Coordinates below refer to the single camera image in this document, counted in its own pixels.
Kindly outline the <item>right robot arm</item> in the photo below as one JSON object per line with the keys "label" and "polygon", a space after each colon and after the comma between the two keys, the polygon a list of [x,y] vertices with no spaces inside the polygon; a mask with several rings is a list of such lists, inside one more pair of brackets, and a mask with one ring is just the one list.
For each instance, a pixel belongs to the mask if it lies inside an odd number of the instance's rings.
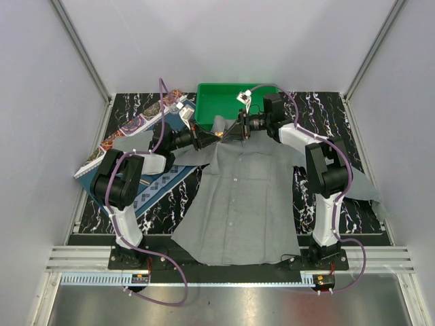
{"label": "right robot arm", "polygon": [[254,131],[267,131],[278,143],[304,155],[307,179],[316,197],[315,227],[308,249],[309,263],[317,269],[335,266],[341,256],[339,213],[344,195],[353,181],[351,165],[341,139],[321,137],[303,128],[298,120],[285,116],[277,93],[263,97],[263,111],[252,115],[251,92],[240,92],[237,100],[245,105],[233,125],[223,133],[224,141],[247,140]]}

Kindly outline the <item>grey button shirt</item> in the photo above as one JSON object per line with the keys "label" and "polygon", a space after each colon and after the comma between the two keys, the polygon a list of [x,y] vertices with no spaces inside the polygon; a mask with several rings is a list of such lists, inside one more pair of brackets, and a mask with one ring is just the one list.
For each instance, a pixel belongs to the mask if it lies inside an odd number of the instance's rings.
{"label": "grey button shirt", "polygon": [[[126,151],[137,139],[115,142]],[[293,173],[306,168],[305,157],[256,131],[243,142],[219,142],[202,150],[174,151],[175,163],[204,166],[201,183],[172,239],[192,256],[216,248],[235,255],[242,250],[299,254],[293,213]],[[351,167],[353,181],[344,198],[380,201],[367,176]]]}

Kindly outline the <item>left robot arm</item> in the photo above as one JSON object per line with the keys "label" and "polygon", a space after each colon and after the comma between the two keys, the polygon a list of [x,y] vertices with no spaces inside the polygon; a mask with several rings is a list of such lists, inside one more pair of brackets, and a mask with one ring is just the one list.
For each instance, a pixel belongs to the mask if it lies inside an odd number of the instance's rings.
{"label": "left robot arm", "polygon": [[94,199],[106,210],[114,225],[116,240],[109,258],[109,268],[139,269],[149,259],[145,240],[137,223],[134,201],[142,175],[167,173],[174,165],[174,151],[187,146],[195,150],[217,143],[224,135],[219,123],[208,131],[190,122],[175,131],[170,124],[158,122],[152,131],[135,135],[137,145],[126,151],[110,149],[90,185]]}

